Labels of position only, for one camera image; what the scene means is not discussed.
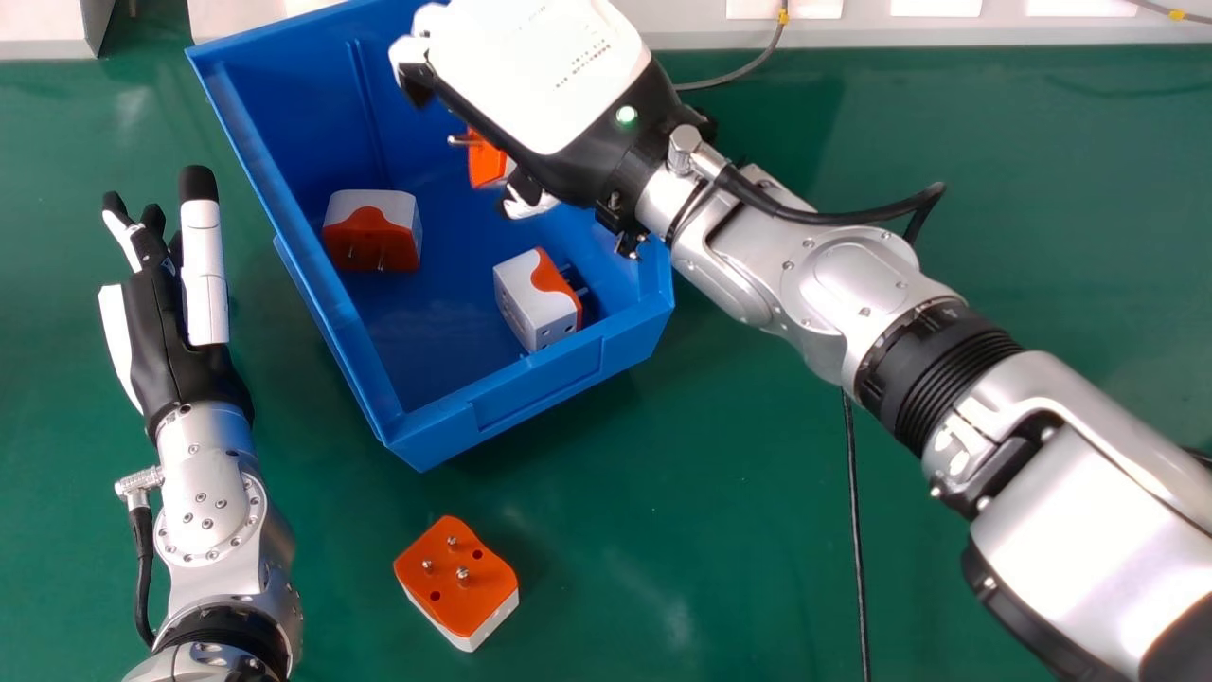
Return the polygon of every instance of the gray cable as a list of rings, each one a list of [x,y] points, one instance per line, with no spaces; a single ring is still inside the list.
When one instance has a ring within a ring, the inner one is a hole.
[[[783,0],[784,12],[787,11],[787,4],[788,0]],[[778,22],[778,27],[774,28],[774,36],[771,39],[770,45],[766,46],[766,50],[764,50],[761,55],[758,55],[758,57],[754,58],[754,61],[741,67],[739,69],[731,73],[726,73],[724,75],[718,75],[715,78],[709,78],[707,80],[696,80],[693,82],[684,82],[680,85],[675,85],[674,90],[676,90],[678,92],[690,92],[692,90],[707,90],[709,87],[716,87],[726,82],[732,82],[738,78],[744,78],[749,75],[750,71],[765,64],[766,59],[770,59],[770,56],[774,53],[774,48],[778,47],[778,41],[783,39],[784,28],[787,27],[783,25],[783,22],[782,21]]]
[[[1128,0],[1128,2],[1132,2],[1133,5],[1144,7],[1145,10],[1149,10],[1150,12],[1157,12],[1159,15],[1166,15],[1167,17],[1174,19],[1176,22],[1194,22],[1194,23],[1197,23],[1197,24],[1212,24],[1212,17],[1206,17],[1204,15],[1193,15],[1193,13],[1187,12],[1185,10],[1178,10],[1178,8],[1174,8],[1174,7],[1167,7],[1165,5],[1159,5],[1156,2],[1153,2],[1151,0]],[[1180,16],[1178,16],[1176,18],[1172,15],[1172,12],[1180,12]]]

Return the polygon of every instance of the robotic arm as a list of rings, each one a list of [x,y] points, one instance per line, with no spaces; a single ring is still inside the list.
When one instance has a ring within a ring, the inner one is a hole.
[[[510,184],[594,207],[622,253],[664,241],[728,315],[875,415],[971,521],[976,596],[1058,678],[1212,678],[1212,475],[869,224],[937,188],[814,212],[704,139],[606,0],[427,5],[390,58],[415,104],[439,99],[516,161]]]
[[[228,303],[215,176],[181,173],[181,231],[165,243],[155,204],[136,222],[115,193],[102,218],[133,274],[98,294],[118,378],[144,418],[158,466],[114,489],[135,531],[135,620],[150,657],[126,682],[285,682],[303,615],[290,583],[295,540],[269,502],[252,445],[252,400],[227,350]],[[153,522],[149,493],[162,506]],[[168,613],[147,615],[153,552]]]

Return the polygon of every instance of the green tabletop surface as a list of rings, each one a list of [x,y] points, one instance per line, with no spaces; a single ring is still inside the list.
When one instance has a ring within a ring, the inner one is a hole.
[[[97,288],[127,265],[98,207],[171,207],[189,162],[219,178],[233,354],[298,540],[296,681],[861,678],[835,388],[679,280],[651,361],[417,475],[279,262],[181,5],[118,12],[98,61],[0,65],[0,680],[116,682],[145,654],[112,485],[155,453],[105,351]],[[662,58],[688,80],[748,57]],[[1177,442],[1212,441],[1212,47],[784,51],[687,99],[821,210],[947,180],[926,271]],[[858,447],[875,680],[1048,680],[968,594],[965,523],[917,462],[865,413]],[[445,514],[522,586],[470,655],[391,572]]]

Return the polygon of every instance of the blue bin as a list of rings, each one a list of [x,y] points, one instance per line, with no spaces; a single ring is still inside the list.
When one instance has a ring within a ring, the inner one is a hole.
[[[188,51],[303,294],[375,436],[418,471],[652,355],[673,310],[669,252],[613,252],[589,211],[508,222],[475,191],[465,127],[416,110],[388,46],[421,2],[353,1]],[[348,273],[319,239],[338,189],[416,194],[421,270]],[[587,326],[525,355],[493,299],[492,265],[542,245],[590,290]]]

